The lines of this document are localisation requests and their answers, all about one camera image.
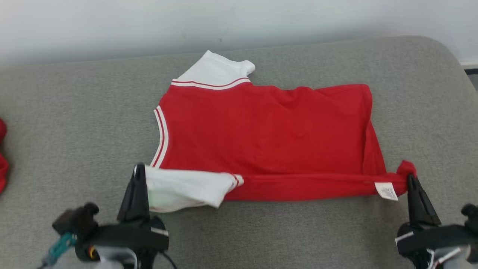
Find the red basketball jersey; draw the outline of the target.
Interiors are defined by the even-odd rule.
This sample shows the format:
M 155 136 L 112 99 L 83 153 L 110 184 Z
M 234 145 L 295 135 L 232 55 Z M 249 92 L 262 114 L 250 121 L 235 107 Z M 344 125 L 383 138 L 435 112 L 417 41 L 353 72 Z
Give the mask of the red basketball jersey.
M 223 201 L 379 195 L 396 201 L 416 175 L 388 172 L 366 84 L 282 90 L 249 80 L 255 66 L 207 51 L 154 109 L 159 145 L 146 170 L 149 209 Z

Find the red shorts with white stripes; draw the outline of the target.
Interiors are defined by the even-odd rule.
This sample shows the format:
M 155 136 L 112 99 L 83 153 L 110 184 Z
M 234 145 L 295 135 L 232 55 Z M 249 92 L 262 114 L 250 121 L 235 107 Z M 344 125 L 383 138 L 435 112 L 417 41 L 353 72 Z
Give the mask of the red shorts with white stripes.
M 0 118 L 0 146 L 2 145 L 5 136 L 7 134 L 7 125 L 3 121 L 2 118 Z M 2 155 L 0 151 L 0 194 L 4 191 L 6 184 L 7 184 L 7 172 L 9 170 L 9 164 L 5 157 Z

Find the grey fabric sofa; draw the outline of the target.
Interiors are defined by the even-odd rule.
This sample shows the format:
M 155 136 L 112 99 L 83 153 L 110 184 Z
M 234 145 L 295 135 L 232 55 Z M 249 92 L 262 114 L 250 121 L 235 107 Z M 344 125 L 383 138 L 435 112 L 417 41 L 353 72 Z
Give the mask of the grey fabric sofa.
M 251 81 L 282 89 L 364 83 L 387 170 L 401 160 L 442 223 L 478 205 L 478 92 L 441 43 L 420 36 L 222 52 L 256 65 Z M 0 269 L 37 269 L 58 234 L 52 222 L 94 202 L 115 222 L 138 162 L 159 143 L 153 110 L 202 53 L 0 69 Z M 411 269 L 394 238 L 407 199 L 294 203 L 231 201 L 160 216 L 178 269 Z

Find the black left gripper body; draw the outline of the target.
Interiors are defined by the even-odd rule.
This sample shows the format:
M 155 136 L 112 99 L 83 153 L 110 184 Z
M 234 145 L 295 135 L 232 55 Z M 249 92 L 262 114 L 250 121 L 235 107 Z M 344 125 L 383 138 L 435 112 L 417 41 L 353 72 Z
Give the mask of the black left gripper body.
M 83 262 L 99 261 L 93 247 L 123 247 L 137 255 L 155 256 L 169 249 L 169 235 L 161 219 L 101 225 L 75 245 L 76 256 Z

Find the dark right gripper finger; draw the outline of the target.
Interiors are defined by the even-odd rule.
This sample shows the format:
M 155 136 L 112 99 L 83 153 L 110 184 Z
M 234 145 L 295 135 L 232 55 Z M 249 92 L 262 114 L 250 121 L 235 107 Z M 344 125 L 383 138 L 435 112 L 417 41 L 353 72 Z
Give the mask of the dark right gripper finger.
M 407 202 L 410 224 L 417 225 L 422 220 L 423 203 L 421 198 L 420 183 L 414 174 L 407 176 Z
M 440 218 L 438 217 L 435 208 L 433 207 L 427 193 L 423 189 L 423 187 L 420 184 L 420 190 L 421 192 L 421 198 L 422 198 L 422 203 L 423 203 L 423 209 L 422 209 L 422 220 L 419 225 L 440 225 L 441 221 Z

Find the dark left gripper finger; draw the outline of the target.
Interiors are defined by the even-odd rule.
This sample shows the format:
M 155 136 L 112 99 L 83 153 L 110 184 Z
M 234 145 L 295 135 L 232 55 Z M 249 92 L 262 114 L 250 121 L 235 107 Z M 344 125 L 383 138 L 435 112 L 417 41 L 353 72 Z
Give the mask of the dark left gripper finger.
M 140 204 L 140 217 L 142 220 L 150 218 L 149 200 L 148 200 L 148 188 L 146 182 L 145 164 L 139 163 L 139 204 Z
M 118 211 L 118 221 L 132 221 L 134 220 L 134 193 L 136 188 L 136 174 L 138 165 L 135 165 L 130 182 L 127 185 L 120 209 Z

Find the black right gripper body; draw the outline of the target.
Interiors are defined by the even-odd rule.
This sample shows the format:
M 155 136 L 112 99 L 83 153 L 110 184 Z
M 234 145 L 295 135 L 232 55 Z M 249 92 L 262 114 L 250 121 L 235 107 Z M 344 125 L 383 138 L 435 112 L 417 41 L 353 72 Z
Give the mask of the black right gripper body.
M 478 234 L 464 225 L 423 228 L 406 222 L 395 239 L 400 256 L 411 262 L 432 262 L 439 249 L 478 246 Z

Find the white and dark baseboard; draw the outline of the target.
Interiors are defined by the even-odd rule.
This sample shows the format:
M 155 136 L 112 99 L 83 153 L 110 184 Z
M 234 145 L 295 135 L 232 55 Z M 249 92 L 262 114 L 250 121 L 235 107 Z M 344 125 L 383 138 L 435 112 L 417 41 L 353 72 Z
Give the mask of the white and dark baseboard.
M 466 75 L 478 74 L 478 59 L 471 61 L 460 61 L 460 65 L 466 72 Z

